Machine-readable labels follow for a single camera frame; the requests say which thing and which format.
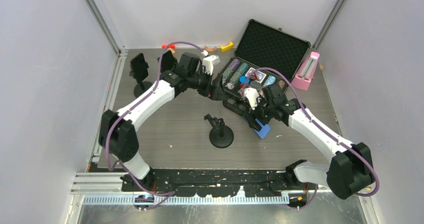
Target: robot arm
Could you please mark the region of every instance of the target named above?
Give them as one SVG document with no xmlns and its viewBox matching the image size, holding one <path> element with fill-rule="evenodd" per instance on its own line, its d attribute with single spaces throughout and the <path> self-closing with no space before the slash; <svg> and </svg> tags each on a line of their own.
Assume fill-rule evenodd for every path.
<svg viewBox="0 0 424 224">
<path fill-rule="evenodd" d="M 140 103 L 141 99 L 153 90 L 153 87 L 117 112 L 107 110 L 103 114 L 99 143 L 105 147 L 106 136 L 113 123 L 130 111 L 113 130 L 109 150 L 136 178 L 143 179 L 150 171 L 149 165 L 144 162 L 138 152 L 139 141 L 136 131 L 160 106 L 171 101 L 187 88 L 196 89 L 200 95 L 212 100 L 226 98 L 221 74 L 218 74 L 212 81 L 214 64 L 219 62 L 218 56 L 204 58 L 199 67 L 200 62 L 198 56 L 184 53 L 180 62 L 172 70 L 161 74 L 158 86 L 149 98 Z M 299 103 L 297 99 L 288 101 L 277 83 L 263 89 L 263 98 L 253 88 L 247 88 L 244 93 L 251 107 L 246 114 L 246 117 L 249 117 L 248 120 L 258 119 L 263 124 L 268 124 L 273 118 L 282 121 L 286 126 L 305 136 L 330 163 L 313 164 L 306 160 L 300 160 L 287 166 L 285 178 L 289 186 L 294 187 L 300 182 L 325 185 L 329 186 L 336 196 L 346 199 L 375 181 L 364 163 L 339 143 L 342 142 L 352 147 L 372 166 L 369 148 L 363 143 L 353 144 L 340 137 L 317 120 L 308 108 L 305 108 L 312 120 L 318 123 L 319 127 L 317 127 L 303 112 L 302 103 Z M 254 124 L 249 124 L 250 127 L 257 128 Z M 330 138 L 323 130 L 337 137 L 338 142 Z"/>
<path fill-rule="evenodd" d="M 129 105 L 116 112 L 111 110 L 104 112 L 99 134 L 100 145 L 105 148 L 109 129 L 119 117 L 124 115 L 113 130 L 109 150 L 136 178 L 143 179 L 150 171 L 150 167 L 138 152 L 137 130 L 159 107 L 187 88 L 196 89 L 200 95 L 212 100 L 223 100 L 225 94 L 222 89 L 221 74 L 212 81 L 214 64 L 217 63 L 219 63 L 219 57 L 215 55 L 207 56 L 200 61 L 198 56 L 184 53 L 180 62 L 172 70 L 161 74 L 157 88 L 144 101 L 142 99 L 153 91 L 156 82 Z"/>
<path fill-rule="evenodd" d="M 263 89 L 263 93 L 264 98 L 261 98 L 256 89 L 246 88 L 244 91 L 252 109 L 250 114 L 253 119 L 269 122 L 274 118 L 282 121 L 286 126 L 305 136 L 329 162 L 329 164 L 313 164 L 300 160 L 288 166 L 286 176 L 289 185 L 296 186 L 299 182 L 316 183 L 330 187 L 337 197 L 346 199 L 375 181 L 364 163 L 340 145 L 342 142 L 351 147 L 372 166 L 371 152 L 365 144 L 353 144 L 342 138 L 314 117 L 304 106 L 310 116 L 308 118 L 301 108 L 302 103 L 297 99 L 288 101 L 277 83 Z"/>
</svg>

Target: poker chip set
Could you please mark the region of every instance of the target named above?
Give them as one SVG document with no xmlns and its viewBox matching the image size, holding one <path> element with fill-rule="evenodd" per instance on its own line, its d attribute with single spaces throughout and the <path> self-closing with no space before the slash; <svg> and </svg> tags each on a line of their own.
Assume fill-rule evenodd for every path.
<svg viewBox="0 0 424 224">
<path fill-rule="evenodd" d="M 234 52 L 235 57 L 230 59 L 221 72 L 222 85 L 229 96 L 229 100 L 224 101 L 223 105 L 241 115 L 244 111 L 240 110 L 244 108 L 240 104 L 244 101 L 241 91 L 246 77 L 260 67 L 270 67 L 290 80 L 309 52 L 310 46 L 309 42 L 284 33 L 281 29 L 250 20 Z M 261 89 L 265 86 L 282 82 L 268 71 L 257 71 L 247 81 L 249 87 L 257 89 L 259 93 L 262 93 Z"/>
</svg>

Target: gray wall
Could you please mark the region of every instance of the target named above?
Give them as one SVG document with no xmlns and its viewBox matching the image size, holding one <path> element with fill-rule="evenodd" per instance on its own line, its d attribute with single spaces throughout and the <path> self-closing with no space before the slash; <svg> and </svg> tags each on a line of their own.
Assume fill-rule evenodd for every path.
<svg viewBox="0 0 424 224">
<path fill-rule="evenodd" d="M 127 49 L 238 44 L 249 19 L 314 42 L 336 0 L 96 0 Z"/>
<path fill-rule="evenodd" d="M 382 223 L 421 223 L 424 0 L 347 0 L 322 46 L 343 134 L 372 151 Z"/>
<path fill-rule="evenodd" d="M 0 0 L 1 223 L 61 223 L 116 59 L 84 0 Z"/>
</svg>

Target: yellow block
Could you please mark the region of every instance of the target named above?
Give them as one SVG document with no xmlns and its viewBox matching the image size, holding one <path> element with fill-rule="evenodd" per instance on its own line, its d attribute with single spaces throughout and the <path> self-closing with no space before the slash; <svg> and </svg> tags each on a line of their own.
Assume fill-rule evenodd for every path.
<svg viewBox="0 0 424 224">
<path fill-rule="evenodd" d="M 221 46 L 221 51 L 225 52 L 229 49 L 232 49 L 233 46 L 234 46 L 234 44 L 232 42 L 230 42 L 229 45 L 227 45 L 227 46 Z"/>
</svg>

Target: metal floor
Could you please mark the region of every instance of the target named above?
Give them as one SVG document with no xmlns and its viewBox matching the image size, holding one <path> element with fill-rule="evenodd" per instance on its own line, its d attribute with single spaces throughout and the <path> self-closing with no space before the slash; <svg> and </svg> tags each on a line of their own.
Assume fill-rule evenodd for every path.
<svg viewBox="0 0 424 224">
<path fill-rule="evenodd" d="M 184 52 L 200 55 L 196 49 L 177 49 L 177 59 Z M 126 106 L 135 97 L 135 79 L 129 76 L 130 60 L 138 53 L 144 53 L 149 63 L 149 76 L 156 77 L 160 49 L 130 50 L 125 62 L 114 110 Z M 215 66 L 218 73 L 234 56 L 234 50 L 218 52 L 221 63 Z M 303 102 L 312 113 L 332 130 L 338 132 L 327 87 L 319 69 L 308 91 L 298 90 Z M 289 99 L 294 97 L 287 91 Z M 218 149 L 209 142 L 211 126 L 204 116 L 223 118 L 234 132 L 233 144 Z M 325 163 L 324 156 L 305 137 L 276 120 L 270 122 L 271 131 L 261 140 L 247 123 L 237 114 L 226 109 L 222 101 L 212 101 L 200 96 L 195 90 L 187 90 L 156 111 L 137 132 L 139 152 L 143 159 L 154 168 L 228 168 L 228 169 L 284 169 L 300 159 Z M 106 167 L 104 153 L 100 156 L 99 167 Z"/>
</svg>

